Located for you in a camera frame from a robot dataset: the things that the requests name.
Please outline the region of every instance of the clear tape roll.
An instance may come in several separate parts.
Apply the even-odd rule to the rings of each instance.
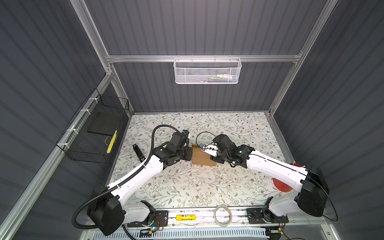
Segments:
[[[225,209],[229,213],[229,220],[227,222],[219,222],[217,220],[217,218],[216,218],[216,211],[218,209]],[[228,226],[232,222],[232,212],[231,212],[231,210],[227,206],[224,206],[224,205],[217,206],[215,208],[215,210],[214,210],[214,219],[215,219],[215,223],[217,225],[219,225],[220,227],[226,227],[226,226]]]

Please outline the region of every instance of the cardboard box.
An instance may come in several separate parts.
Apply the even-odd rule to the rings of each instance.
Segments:
[[[216,166],[216,162],[210,159],[211,155],[199,149],[198,146],[192,145],[192,164]]]

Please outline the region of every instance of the black wire basket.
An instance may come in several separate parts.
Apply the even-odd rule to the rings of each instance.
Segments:
[[[115,159],[118,152],[119,142],[122,140],[125,126],[129,120],[128,110],[128,99],[99,94],[86,110],[80,110],[84,111],[84,114],[76,126],[68,129],[79,111],[74,115],[56,145],[71,160],[109,163]],[[115,116],[112,127],[116,131],[112,136],[89,131],[92,122],[100,114]],[[70,131],[70,134],[66,142],[59,142],[67,131]]]

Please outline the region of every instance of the red object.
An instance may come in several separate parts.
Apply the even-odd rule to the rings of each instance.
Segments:
[[[280,180],[277,180],[276,178],[273,179],[273,183],[275,184],[275,187],[282,192],[290,192],[292,190],[290,186],[286,185]]]

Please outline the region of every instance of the metal plate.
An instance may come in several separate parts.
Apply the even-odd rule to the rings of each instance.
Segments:
[[[260,216],[261,208],[248,208],[247,209],[247,217],[249,224],[263,224],[268,223],[265,222],[264,219]],[[288,217],[283,216],[281,218],[281,223],[288,223]],[[280,223],[277,219],[273,221],[272,223]]]

